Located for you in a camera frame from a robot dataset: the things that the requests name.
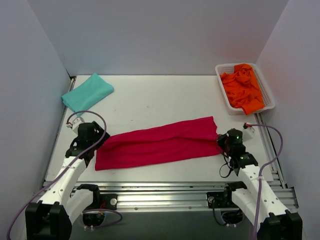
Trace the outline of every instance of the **white table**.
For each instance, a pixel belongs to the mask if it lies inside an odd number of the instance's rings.
[[[74,88],[89,76],[76,78]],[[148,129],[183,120],[213,116],[219,134],[231,128],[241,130],[244,122],[256,123],[254,115],[228,115],[226,104],[216,76],[149,76],[149,75],[105,75],[101,76],[113,85],[114,92],[90,108],[104,117],[110,135]],[[72,113],[66,110],[63,123]],[[84,113],[86,122],[102,122],[94,115]],[[46,175],[52,181],[61,168],[66,150],[76,135],[63,124],[56,141]],[[246,141],[246,149],[259,165],[269,159],[262,137],[257,130],[254,139]],[[96,159],[92,159],[79,178],[80,182],[232,182],[239,181],[232,173],[221,178],[219,169],[224,164],[221,155],[188,159],[151,166],[95,171]],[[222,174],[228,173],[224,168]],[[272,181],[271,169],[266,167],[263,175]]]

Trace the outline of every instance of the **cloth fold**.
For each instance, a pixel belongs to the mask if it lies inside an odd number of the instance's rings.
[[[249,115],[265,107],[257,78],[249,64],[235,65],[233,74],[223,73],[220,77],[233,108],[242,108]]]
[[[62,96],[63,103],[73,112],[88,110],[97,102],[114,91],[114,87],[106,83],[94,73],[84,83]]]
[[[219,154],[212,116],[111,136],[96,152],[95,170],[133,168]]]

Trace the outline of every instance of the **robotic arm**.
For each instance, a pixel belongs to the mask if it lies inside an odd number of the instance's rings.
[[[73,160],[84,150],[94,145],[103,135],[104,130],[95,122],[84,123],[77,117],[70,126],[78,135],[66,151],[65,159],[58,176],[68,168],[65,174],[55,182],[37,201],[25,209],[26,234],[28,240],[68,240],[72,224],[87,207],[94,209],[100,206],[100,192],[97,185],[80,185],[73,197],[70,197],[80,175],[87,168],[97,150],[109,137],[105,133],[102,141]]]
[[[257,221],[258,240],[301,240],[301,217],[298,213],[291,213],[277,198],[264,177],[259,176],[258,162],[252,154],[246,152],[243,145],[243,133],[248,136],[254,129],[246,124],[244,128],[243,132],[233,128],[217,139],[219,147],[227,153],[230,169],[242,180],[226,185],[222,201],[226,201],[229,206],[238,206],[252,225]]]

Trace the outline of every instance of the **gray floor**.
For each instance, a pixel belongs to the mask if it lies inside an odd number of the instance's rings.
[[[109,213],[109,220],[118,216]],[[70,240],[248,240],[250,223],[218,225],[211,211],[124,213],[122,222],[91,232],[76,221]]]

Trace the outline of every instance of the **folded red fabric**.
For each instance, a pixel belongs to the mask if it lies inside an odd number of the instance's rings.
[[[111,136],[97,150],[95,170],[133,168],[219,154],[212,116]]]

